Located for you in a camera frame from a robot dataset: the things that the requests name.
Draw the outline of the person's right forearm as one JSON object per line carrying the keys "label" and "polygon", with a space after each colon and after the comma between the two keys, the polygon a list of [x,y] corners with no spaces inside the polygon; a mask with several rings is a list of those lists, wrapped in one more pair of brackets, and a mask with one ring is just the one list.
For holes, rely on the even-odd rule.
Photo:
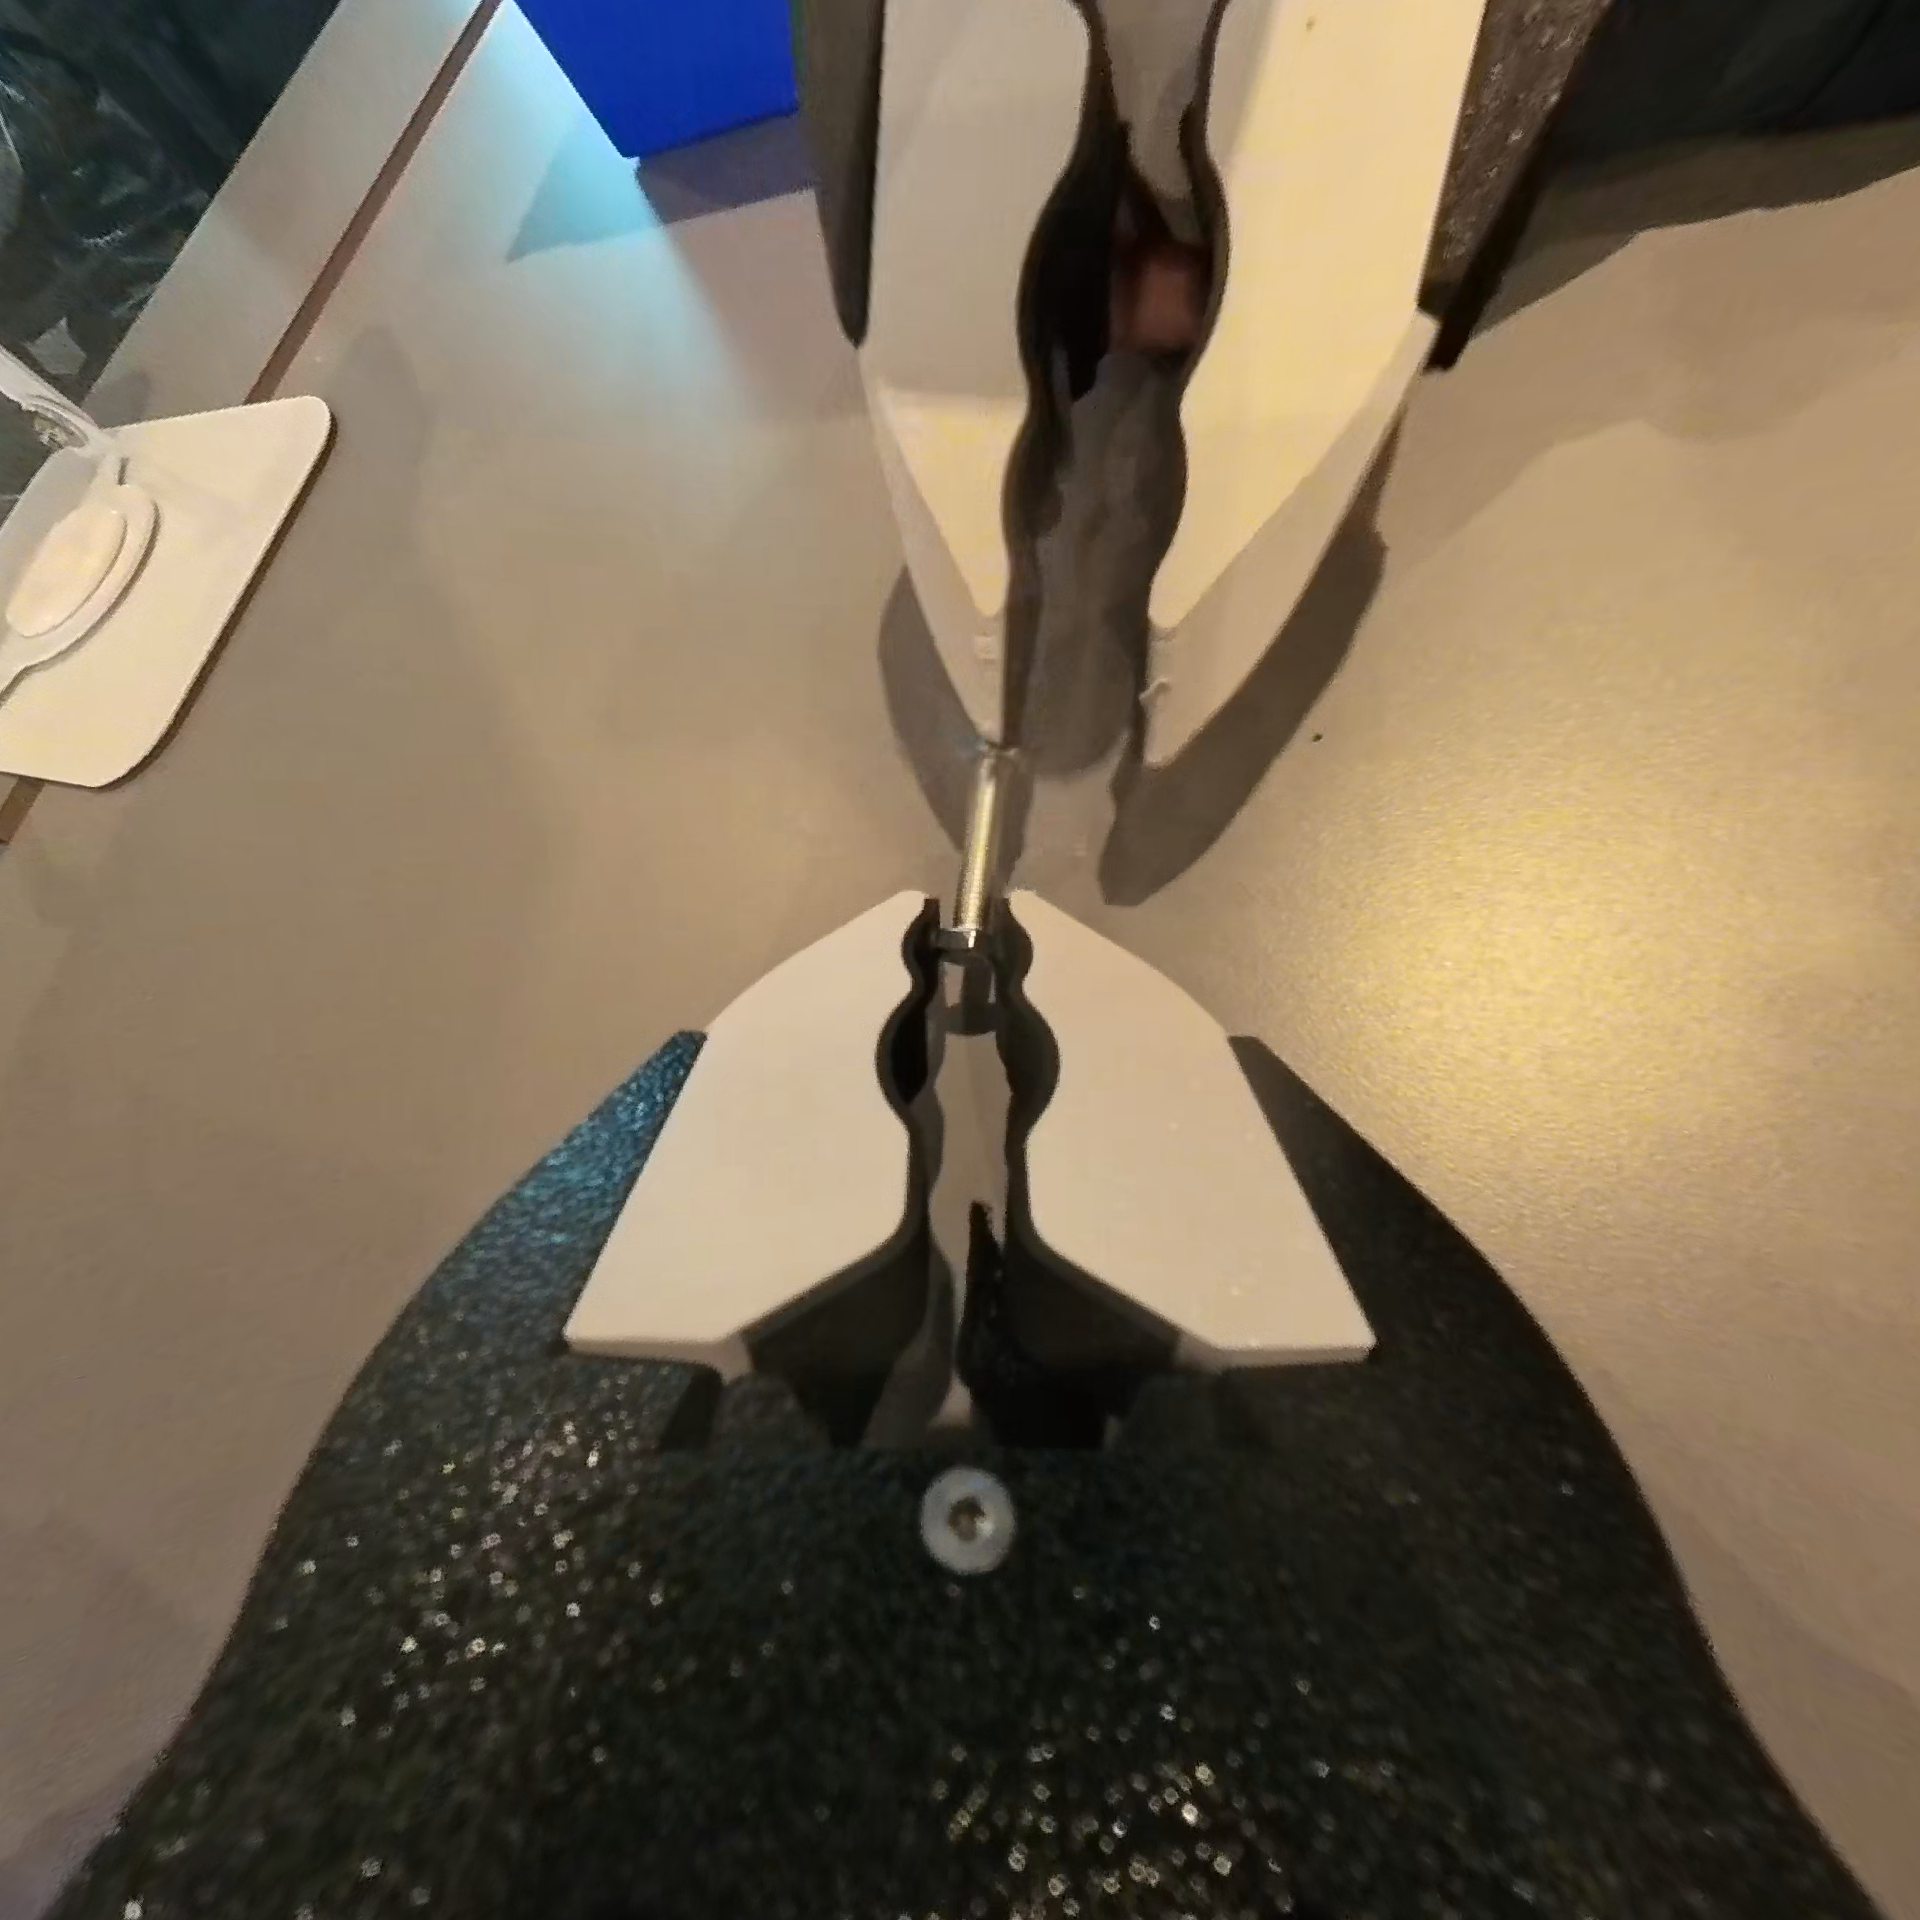
{"label": "person's right forearm", "polygon": [[1914,132],[1914,3],[1617,3],[1575,61],[1549,183],[1861,127]]}

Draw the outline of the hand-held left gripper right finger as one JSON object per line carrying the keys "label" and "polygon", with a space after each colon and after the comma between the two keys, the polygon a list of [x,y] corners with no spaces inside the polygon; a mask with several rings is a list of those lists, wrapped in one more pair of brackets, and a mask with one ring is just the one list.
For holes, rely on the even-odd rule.
{"label": "hand-held left gripper right finger", "polygon": [[1375,1333],[1241,1068],[1175,981],[1033,891],[1007,898],[1007,1230],[1052,1298],[1046,1364],[1254,1372],[1366,1361]]}

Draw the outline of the wooden document stand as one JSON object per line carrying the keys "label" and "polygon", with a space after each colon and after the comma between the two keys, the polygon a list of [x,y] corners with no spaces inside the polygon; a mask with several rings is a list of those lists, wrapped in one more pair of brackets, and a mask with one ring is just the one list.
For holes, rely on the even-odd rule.
{"label": "wooden document stand", "polygon": [[334,413],[295,395],[104,425],[14,353],[2,393],[47,445],[5,513],[2,775],[106,788],[176,730]]}

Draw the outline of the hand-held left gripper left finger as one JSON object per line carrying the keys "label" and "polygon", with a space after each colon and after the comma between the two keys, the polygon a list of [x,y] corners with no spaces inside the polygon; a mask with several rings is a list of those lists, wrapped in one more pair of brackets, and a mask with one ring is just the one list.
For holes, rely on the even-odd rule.
{"label": "hand-held left gripper left finger", "polygon": [[580,1356],[774,1372],[777,1341],[868,1279],[839,1372],[884,1373],[921,1322],[932,897],[791,953],[711,1022],[564,1325]]}

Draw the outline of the silver metal bolt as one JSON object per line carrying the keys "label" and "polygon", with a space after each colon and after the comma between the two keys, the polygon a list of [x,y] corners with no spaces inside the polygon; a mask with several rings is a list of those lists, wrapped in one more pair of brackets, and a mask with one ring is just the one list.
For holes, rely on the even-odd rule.
{"label": "silver metal bolt", "polygon": [[948,969],[992,969],[1025,802],[1023,755],[982,747],[970,763],[958,868],[935,935]]}

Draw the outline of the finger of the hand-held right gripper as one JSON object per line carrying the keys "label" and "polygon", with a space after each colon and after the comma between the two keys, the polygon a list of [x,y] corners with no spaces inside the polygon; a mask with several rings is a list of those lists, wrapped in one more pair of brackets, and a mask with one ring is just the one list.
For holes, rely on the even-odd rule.
{"label": "finger of the hand-held right gripper", "polygon": [[862,388],[935,657],[994,747],[1016,740],[1010,503],[1037,409],[1028,267],[1092,75],[1081,4],[881,10]]}
{"label": "finger of the hand-held right gripper", "polygon": [[1232,3],[1183,142],[1216,286],[1146,594],[1140,761],[1180,758],[1303,601],[1432,347],[1421,290],[1482,3]]}

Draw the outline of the blue plastic bin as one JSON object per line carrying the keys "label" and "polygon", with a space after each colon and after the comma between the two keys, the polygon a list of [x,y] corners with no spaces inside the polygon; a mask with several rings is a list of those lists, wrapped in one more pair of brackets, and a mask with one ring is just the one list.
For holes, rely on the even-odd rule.
{"label": "blue plastic bin", "polygon": [[518,3],[518,12],[631,161],[799,102],[783,3]]}

